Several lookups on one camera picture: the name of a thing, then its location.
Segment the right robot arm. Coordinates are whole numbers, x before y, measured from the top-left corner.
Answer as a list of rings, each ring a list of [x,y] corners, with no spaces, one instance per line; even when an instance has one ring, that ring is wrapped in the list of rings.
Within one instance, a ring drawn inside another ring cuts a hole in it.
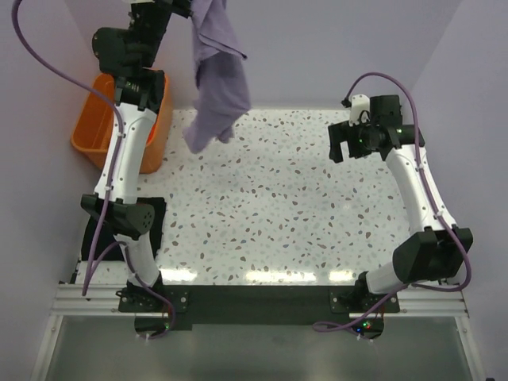
[[[473,236],[469,228],[457,225],[445,206],[430,172],[425,141],[413,125],[403,123],[399,97],[358,94],[342,103],[350,115],[328,127],[329,158],[343,162],[343,143],[354,159],[379,153],[397,183],[409,221],[410,236],[393,251],[388,264],[359,274],[352,287],[330,295],[335,311],[370,312],[401,286],[427,287],[432,281],[454,278]]]

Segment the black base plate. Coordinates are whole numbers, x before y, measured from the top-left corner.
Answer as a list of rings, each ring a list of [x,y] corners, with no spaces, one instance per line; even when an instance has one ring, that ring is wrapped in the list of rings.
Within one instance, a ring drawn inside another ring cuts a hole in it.
[[[168,286],[154,295],[127,286],[117,291],[118,311],[134,314],[138,334],[191,330],[196,325],[340,325],[353,314],[400,311],[397,295],[389,298],[353,286]]]

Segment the aluminium rail frame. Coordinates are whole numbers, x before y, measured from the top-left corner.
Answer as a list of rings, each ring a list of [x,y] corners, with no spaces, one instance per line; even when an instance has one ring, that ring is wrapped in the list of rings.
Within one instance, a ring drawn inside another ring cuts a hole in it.
[[[223,286],[296,286],[311,285],[319,286],[313,282],[310,275],[275,273],[273,271],[250,271],[247,274],[247,285],[223,285]],[[168,286],[206,286],[188,283],[166,284]],[[352,284],[333,283],[324,286],[353,286]],[[37,364],[33,371],[34,380],[42,380],[48,374],[49,362],[54,353],[57,337],[60,334],[63,318],[65,316],[115,316],[123,314],[118,311],[119,298],[117,291],[123,289],[123,285],[92,284],[86,294],[82,293],[81,285],[77,283],[60,283],[57,287],[55,299],[51,308],[51,317],[48,323],[48,331],[44,335],[43,344],[37,357]],[[454,318],[459,331],[460,342],[468,362],[471,376],[475,380],[485,380],[486,374],[480,361],[475,342],[469,333],[468,312],[464,296],[459,291],[445,289],[442,292],[428,290],[426,288],[407,287],[393,294],[387,294],[384,298],[397,295],[400,311],[396,314],[374,315],[371,311],[364,314],[353,314],[352,320],[343,324],[353,328],[356,333],[364,336],[367,331],[368,321],[392,317],[416,317],[416,318]],[[327,332],[338,323],[319,321],[313,323],[321,331]]]

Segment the folded black t shirt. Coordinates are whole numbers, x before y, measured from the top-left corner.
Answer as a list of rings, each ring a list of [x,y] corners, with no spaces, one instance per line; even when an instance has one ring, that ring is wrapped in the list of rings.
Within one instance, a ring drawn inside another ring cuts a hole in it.
[[[81,245],[81,260],[87,261],[90,247],[98,224],[103,201],[97,196],[85,194],[82,196],[81,207],[90,215]],[[162,228],[166,214],[167,203],[164,198],[138,198],[136,204],[124,205],[121,202],[110,202],[106,211],[106,218],[100,229],[94,258],[117,240],[116,235],[135,233],[149,233],[152,256],[156,257],[162,241]]]

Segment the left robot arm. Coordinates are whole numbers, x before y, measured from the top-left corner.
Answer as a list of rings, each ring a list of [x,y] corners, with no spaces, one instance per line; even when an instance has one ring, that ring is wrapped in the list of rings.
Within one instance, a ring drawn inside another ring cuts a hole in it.
[[[119,248],[128,268],[127,284],[117,293],[122,312],[171,310],[150,243],[155,210],[138,201],[137,180],[166,85],[164,72],[152,65],[173,14],[190,17],[191,2],[132,1],[128,28],[101,27],[92,38],[101,73],[114,81],[114,95],[105,100],[114,119],[101,177],[93,194],[81,199],[81,207],[96,221],[83,285],[90,285],[104,257],[96,248],[106,227],[114,235],[108,248]]]

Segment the purple t shirt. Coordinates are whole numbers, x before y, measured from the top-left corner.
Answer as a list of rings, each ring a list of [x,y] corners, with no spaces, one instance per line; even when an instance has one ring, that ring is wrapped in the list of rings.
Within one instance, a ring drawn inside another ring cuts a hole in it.
[[[236,121],[251,109],[242,51],[226,1],[191,3],[196,116],[183,130],[189,150],[202,152],[212,140],[226,144]]]

